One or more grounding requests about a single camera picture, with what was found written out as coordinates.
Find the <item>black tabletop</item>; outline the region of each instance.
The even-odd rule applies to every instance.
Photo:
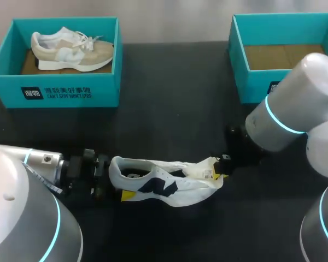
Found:
[[[226,149],[243,123],[226,42],[124,45],[117,109],[17,109],[0,102],[0,144],[66,155],[198,162]],[[328,185],[309,166],[306,137],[259,166],[237,169],[193,206],[66,202],[84,235],[83,261],[304,261],[303,216]]]

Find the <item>white sneaker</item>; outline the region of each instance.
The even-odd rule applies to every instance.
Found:
[[[155,198],[174,207],[189,206],[222,187],[223,175],[215,174],[215,161],[208,158],[191,164],[114,157],[109,178],[116,189],[122,189],[121,201]]]
[[[113,58],[112,43],[98,41],[98,38],[62,27],[51,35],[34,32],[31,47],[40,70],[74,68],[89,72],[105,66]]]

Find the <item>white wall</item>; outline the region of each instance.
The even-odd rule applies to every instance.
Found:
[[[234,13],[328,12],[328,0],[0,0],[13,17],[117,16],[128,43],[227,40]]]

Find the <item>white shoelace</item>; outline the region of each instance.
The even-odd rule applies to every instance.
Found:
[[[88,49],[90,51],[93,51],[94,42],[98,38],[102,37],[101,35],[97,36],[95,38],[87,37],[85,34],[79,32],[79,31],[76,31],[76,35],[78,36],[79,40],[76,44],[73,45],[73,47],[81,46],[82,49]]]

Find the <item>cardboard insert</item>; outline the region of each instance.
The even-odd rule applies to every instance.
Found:
[[[292,69],[309,53],[324,53],[321,45],[248,45],[250,70]]]
[[[80,72],[76,69],[65,68],[61,70],[39,70],[36,58],[32,50],[27,51],[26,59],[21,69],[21,75],[45,75],[45,74],[86,74],[86,73],[111,73],[112,61],[97,70],[90,72]]]

